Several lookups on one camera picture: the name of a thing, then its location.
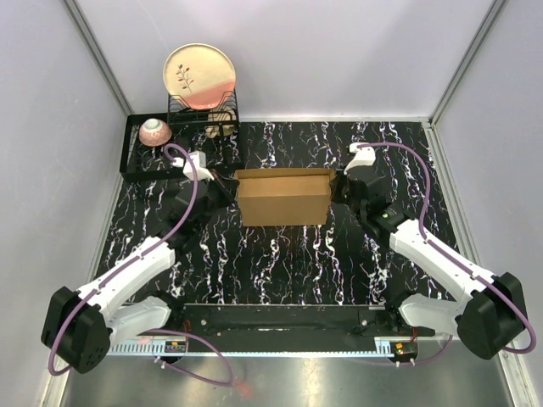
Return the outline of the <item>brown cardboard box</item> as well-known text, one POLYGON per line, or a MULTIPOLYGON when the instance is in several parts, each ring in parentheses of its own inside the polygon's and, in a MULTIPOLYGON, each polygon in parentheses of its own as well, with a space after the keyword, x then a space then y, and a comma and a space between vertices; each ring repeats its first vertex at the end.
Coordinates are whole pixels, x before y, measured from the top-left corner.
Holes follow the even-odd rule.
POLYGON ((262 226, 321 226, 332 202, 327 168, 266 168, 237 170, 237 203, 242 224, 262 226))

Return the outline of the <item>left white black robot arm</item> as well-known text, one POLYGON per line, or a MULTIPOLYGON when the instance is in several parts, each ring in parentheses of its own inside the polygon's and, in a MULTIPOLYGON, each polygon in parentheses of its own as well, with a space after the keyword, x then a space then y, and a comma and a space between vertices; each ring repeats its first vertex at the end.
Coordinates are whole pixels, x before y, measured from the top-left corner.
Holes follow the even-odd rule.
POLYGON ((198 242, 215 213, 234 203, 239 182, 213 175, 207 181, 184 183, 169 206, 169 213, 149 236, 118 265, 71 290, 61 287, 51 297, 41 341, 49 348, 48 372, 63 360, 69 369, 87 373, 111 347, 136 335, 160 330, 166 336, 190 324, 183 320, 183 304, 170 294, 155 291, 136 304, 127 299, 158 274, 170 269, 198 242))

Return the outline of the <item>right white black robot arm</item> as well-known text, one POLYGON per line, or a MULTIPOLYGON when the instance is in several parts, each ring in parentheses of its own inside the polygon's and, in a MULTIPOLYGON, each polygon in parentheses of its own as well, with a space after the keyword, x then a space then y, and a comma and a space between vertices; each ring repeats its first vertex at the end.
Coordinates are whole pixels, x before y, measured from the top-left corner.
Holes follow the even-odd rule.
POLYGON ((412 261, 452 296, 444 301, 401 295, 384 317, 388 331, 400 337, 423 327, 455 335, 483 360, 507 350, 529 324, 521 281, 509 272, 498 276, 483 269, 441 242, 386 198, 382 180, 365 166, 339 170, 330 183, 332 201, 348 207, 381 247, 412 261))

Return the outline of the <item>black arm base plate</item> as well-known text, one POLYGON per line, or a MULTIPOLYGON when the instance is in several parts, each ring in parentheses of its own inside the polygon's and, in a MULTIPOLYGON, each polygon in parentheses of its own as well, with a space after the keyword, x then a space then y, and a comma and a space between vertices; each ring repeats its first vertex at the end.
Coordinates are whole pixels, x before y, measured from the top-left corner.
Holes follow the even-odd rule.
POLYGON ((224 331, 335 330, 375 337, 432 337, 383 306, 333 304, 184 304, 162 329, 210 336, 224 331))

